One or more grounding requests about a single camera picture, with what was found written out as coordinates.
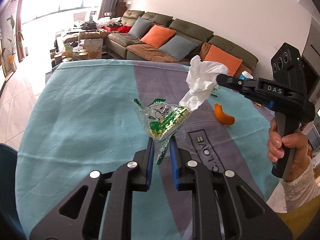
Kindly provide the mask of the person's right hand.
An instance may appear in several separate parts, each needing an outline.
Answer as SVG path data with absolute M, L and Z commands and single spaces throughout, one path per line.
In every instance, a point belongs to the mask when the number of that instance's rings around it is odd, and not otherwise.
M 295 156 L 293 158 L 291 167 L 286 182 L 292 182 L 297 179 L 308 167 L 309 158 L 308 152 L 308 138 L 299 130 L 293 134 L 281 137 L 277 132 L 277 122 L 275 118 L 270 123 L 268 130 L 269 139 L 267 141 L 268 158 L 272 163 L 276 163 L 279 159 L 284 157 L 284 149 L 295 148 Z

